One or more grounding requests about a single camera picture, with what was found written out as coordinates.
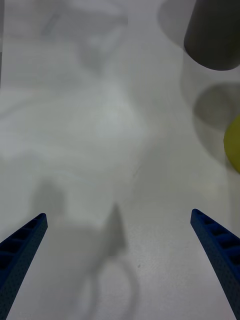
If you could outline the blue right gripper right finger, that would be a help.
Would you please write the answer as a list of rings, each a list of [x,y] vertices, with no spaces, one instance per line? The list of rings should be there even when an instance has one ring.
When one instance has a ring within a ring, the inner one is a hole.
[[[191,212],[195,231],[235,318],[240,319],[240,239],[198,209]]]

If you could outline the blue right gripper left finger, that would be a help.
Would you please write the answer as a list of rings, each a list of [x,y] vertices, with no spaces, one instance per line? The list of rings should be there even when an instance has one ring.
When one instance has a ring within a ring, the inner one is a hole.
[[[5,320],[48,229],[40,213],[0,243],[0,319]]]

